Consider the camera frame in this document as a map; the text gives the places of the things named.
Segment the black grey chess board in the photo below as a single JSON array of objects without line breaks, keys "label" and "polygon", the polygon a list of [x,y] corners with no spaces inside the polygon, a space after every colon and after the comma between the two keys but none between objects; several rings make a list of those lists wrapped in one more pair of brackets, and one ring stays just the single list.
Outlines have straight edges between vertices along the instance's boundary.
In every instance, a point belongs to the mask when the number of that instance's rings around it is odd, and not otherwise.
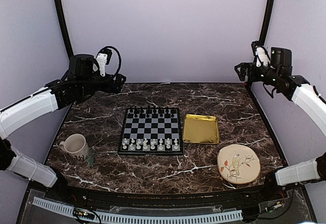
[{"label": "black grey chess board", "polygon": [[[134,150],[129,150],[131,139],[134,138]],[[143,150],[143,141],[147,139],[148,150]],[[159,140],[163,139],[163,150],[158,149]],[[137,140],[141,139],[141,149],[137,150]],[[151,150],[151,141],[156,139],[155,149]],[[171,145],[171,150],[166,149],[166,144]],[[179,156],[183,155],[182,129],[180,122],[180,112],[176,107],[130,107],[125,110],[124,122],[122,126],[118,154],[120,155],[158,155],[158,156]]]}]

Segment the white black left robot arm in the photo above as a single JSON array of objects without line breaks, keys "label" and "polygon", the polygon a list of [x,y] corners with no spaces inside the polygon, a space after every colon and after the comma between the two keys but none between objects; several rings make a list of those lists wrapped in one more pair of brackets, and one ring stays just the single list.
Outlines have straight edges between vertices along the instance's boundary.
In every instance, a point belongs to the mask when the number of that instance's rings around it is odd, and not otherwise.
[{"label": "white black left robot arm", "polygon": [[36,120],[62,110],[72,104],[82,103],[96,92],[118,94],[126,82],[121,74],[122,59],[113,74],[106,72],[111,55],[100,51],[96,56],[77,54],[70,58],[68,70],[60,79],[50,81],[32,94],[1,109],[1,171],[13,172],[29,181],[52,188],[51,192],[61,202],[72,197],[72,191],[63,182],[65,178],[53,168],[39,163],[15,148],[9,141],[11,135]]}]

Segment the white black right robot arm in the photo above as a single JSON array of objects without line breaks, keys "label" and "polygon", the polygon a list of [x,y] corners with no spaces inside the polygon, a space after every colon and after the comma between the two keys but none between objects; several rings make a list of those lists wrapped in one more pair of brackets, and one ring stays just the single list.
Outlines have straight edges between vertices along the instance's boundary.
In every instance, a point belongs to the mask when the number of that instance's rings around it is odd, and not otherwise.
[{"label": "white black right robot arm", "polygon": [[[267,51],[263,45],[253,42],[252,51],[252,62],[240,63],[234,67],[239,79],[248,85],[261,82],[263,86],[271,86],[271,97],[274,93],[282,94],[301,110],[301,116],[290,118],[290,131],[294,131],[294,126],[297,126],[303,130],[299,135],[308,139],[311,135],[308,130],[315,126],[313,132],[325,135],[325,99],[316,86],[303,76],[292,73],[291,50],[272,47]],[[280,187],[321,181],[325,181],[324,153],[267,174],[265,185],[260,188],[260,196],[270,201],[279,193]]]}]

